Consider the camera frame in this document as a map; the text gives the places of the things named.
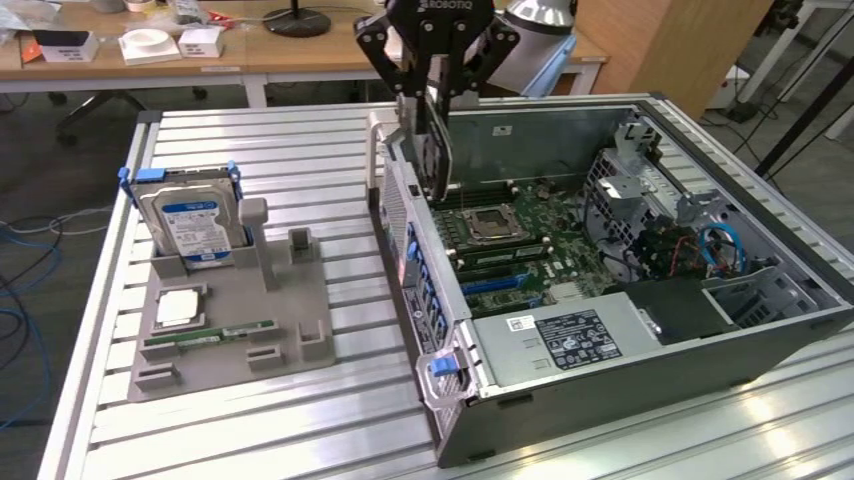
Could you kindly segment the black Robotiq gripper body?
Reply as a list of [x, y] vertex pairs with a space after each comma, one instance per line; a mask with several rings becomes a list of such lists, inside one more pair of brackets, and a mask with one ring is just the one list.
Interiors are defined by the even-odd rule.
[[494, 18], [494, 2], [487, 0], [397, 0], [385, 4], [391, 25], [401, 34], [414, 34], [425, 23], [435, 28], [457, 29], [466, 25], [465, 32], [482, 33]]

